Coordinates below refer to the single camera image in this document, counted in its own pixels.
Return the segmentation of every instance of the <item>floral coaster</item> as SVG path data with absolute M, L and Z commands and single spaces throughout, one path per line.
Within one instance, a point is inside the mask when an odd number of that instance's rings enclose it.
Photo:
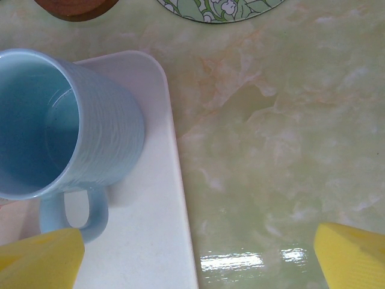
M 205 23 L 228 23 L 252 18 L 284 0 L 158 0 L 183 18 Z

